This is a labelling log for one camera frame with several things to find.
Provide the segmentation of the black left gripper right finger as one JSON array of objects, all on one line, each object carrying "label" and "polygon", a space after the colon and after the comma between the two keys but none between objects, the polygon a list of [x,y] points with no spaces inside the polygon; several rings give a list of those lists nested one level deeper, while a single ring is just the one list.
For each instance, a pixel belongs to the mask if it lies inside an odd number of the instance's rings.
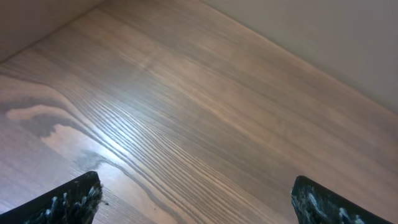
[{"label": "black left gripper right finger", "polygon": [[304,175],[291,191],[299,224],[391,224]]}]

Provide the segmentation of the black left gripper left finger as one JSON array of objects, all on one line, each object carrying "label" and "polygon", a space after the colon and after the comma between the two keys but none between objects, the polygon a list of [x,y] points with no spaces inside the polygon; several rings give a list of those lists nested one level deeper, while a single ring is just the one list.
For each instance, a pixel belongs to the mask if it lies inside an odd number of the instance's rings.
[{"label": "black left gripper left finger", "polygon": [[1,224],[92,224],[102,197],[98,173],[89,171],[1,214]]}]

